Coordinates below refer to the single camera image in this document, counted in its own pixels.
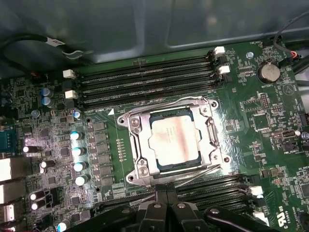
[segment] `chip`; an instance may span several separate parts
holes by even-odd
[[[277,177],[279,175],[278,169],[277,168],[270,169],[270,174],[272,177]]]
[[[92,163],[92,164],[98,164],[98,159],[92,159],[92,160],[91,160],[91,163]]]
[[[67,118],[66,117],[62,117],[61,119],[60,119],[60,122],[62,123],[62,122],[66,122],[67,121]]]
[[[99,163],[108,163],[111,161],[111,159],[109,155],[104,155],[104,156],[99,156],[98,161]]]
[[[101,172],[101,175],[109,175],[112,173],[112,167],[110,165],[100,167],[100,172]]]
[[[98,130],[104,130],[106,127],[104,122],[98,122],[93,124],[93,128],[95,129],[95,131],[98,131]]]
[[[68,156],[68,155],[69,155],[69,150],[68,150],[68,148],[67,148],[67,147],[62,148],[62,149],[60,150],[60,154],[61,154],[62,156]]]
[[[89,143],[95,143],[95,142],[96,142],[96,139],[95,139],[95,138],[88,138],[88,142],[89,142]]]
[[[266,114],[253,115],[255,130],[262,131],[269,128],[268,118]]]
[[[72,205],[76,205],[80,203],[79,197],[72,197],[71,200],[72,200]]]
[[[88,127],[88,128],[87,128],[87,131],[88,131],[88,132],[94,132],[95,129],[94,129],[93,127]]]
[[[50,185],[55,184],[55,183],[56,183],[56,178],[55,178],[55,177],[50,177],[50,178],[48,178],[48,183],[49,183]]]
[[[41,130],[41,137],[47,137],[48,134],[48,130]]]
[[[73,222],[79,221],[80,219],[81,219],[81,217],[79,216],[79,214],[73,214],[73,215],[71,216],[71,220],[72,220]]]
[[[24,135],[32,135],[31,127],[24,127],[23,131],[24,131]]]
[[[196,129],[189,115],[167,117],[152,123],[149,147],[162,165],[180,164],[198,159]]]
[[[100,175],[100,170],[93,170],[93,175]]]
[[[109,145],[108,144],[97,145],[97,150],[98,150],[98,152],[108,151]]]
[[[95,135],[96,141],[105,141],[106,140],[106,133],[100,133]]]
[[[309,184],[302,185],[301,190],[303,192],[304,197],[309,197]]]
[[[73,115],[67,116],[67,122],[68,122],[68,123],[74,122],[74,117],[73,117]]]
[[[112,185],[114,183],[111,176],[103,178],[101,182],[102,182],[102,186]]]

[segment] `solid capacitor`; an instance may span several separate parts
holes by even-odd
[[[76,110],[74,113],[73,113],[73,117],[77,120],[81,120],[83,118],[83,115],[82,115],[82,112],[79,111],[79,110]]]
[[[53,91],[50,90],[49,88],[43,88],[41,91],[41,94],[42,96],[49,97],[49,98],[51,98],[54,95]]]
[[[55,105],[55,101],[49,97],[44,97],[42,99],[42,104],[46,105],[48,108],[52,108]]]
[[[83,137],[83,134],[81,132],[78,132],[78,131],[73,131],[70,134],[70,138],[72,140],[81,140],[82,137]]]
[[[31,205],[31,209],[32,210],[37,210],[39,208],[42,208],[43,206],[45,206],[45,200],[41,199],[41,200],[38,200],[37,202],[33,203]]]
[[[37,192],[34,192],[33,194],[31,194],[30,199],[32,201],[34,201],[34,200],[42,198],[44,196],[45,196],[45,192],[41,190],[41,191],[37,191]]]
[[[75,183],[78,186],[83,186],[88,181],[88,177],[86,175],[80,175],[76,178]]]
[[[41,162],[40,166],[41,168],[49,168],[49,167],[53,167],[56,164],[56,162],[54,160],[44,160]]]
[[[84,170],[87,167],[85,162],[79,162],[74,164],[74,171],[76,172],[80,172],[82,170]]]
[[[84,154],[84,148],[82,147],[75,147],[72,149],[73,156],[82,156]]]
[[[36,152],[39,152],[39,147],[37,147],[37,146],[24,146],[23,152],[25,152],[25,153],[36,153]]]
[[[63,232],[63,231],[66,231],[69,227],[70,227],[70,221],[67,219],[64,219],[58,224],[57,230],[58,232]]]

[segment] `black cable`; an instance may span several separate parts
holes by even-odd
[[[21,70],[26,74],[31,74],[31,71],[28,70],[26,67],[24,67],[23,65],[15,61],[8,59],[5,55],[5,50],[7,49],[8,46],[18,41],[29,41],[29,40],[39,41],[39,42],[47,43],[50,45],[48,40],[51,40],[51,39],[46,36],[37,35],[37,34],[19,34],[19,35],[14,35],[9,38],[6,38],[2,43],[0,43],[0,60],[2,60],[4,63],[6,63],[11,68]],[[61,41],[58,41],[58,42],[60,42],[59,45],[57,46],[52,45],[52,46],[59,48],[62,52],[65,52],[65,53],[72,53],[76,51],[76,49],[71,48],[70,46],[62,43]],[[91,62],[85,58],[79,58],[78,60],[85,66],[91,64]]]
[[[300,18],[306,16],[309,14],[309,11],[306,11],[304,13],[302,13],[301,15],[291,19],[287,24],[285,24],[278,32],[277,34],[275,35],[274,39],[273,39],[273,44],[274,46],[278,49],[278,50],[281,50],[283,52],[287,52],[287,53],[290,53],[290,54],[293,54],[293,51],[291,51],[290,49],[288,48],[285,48],[285,47],[282,47],[280,46],[279,44],[277,44],[277,39],[278,37],[281,35],[281,33],[288,27],[290,26],[291,24],[293,24],[294,22],[296,22],[297,20],[299,20]]]

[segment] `integrated circuit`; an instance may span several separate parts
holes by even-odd
[[[100,173],[101,175],[110,175],[112,174],[112,167],[110,165],[102,166],[100,167]]]
[[[304,197],[309,197],[309,184],[302,185],[301,190],[303,192]]]

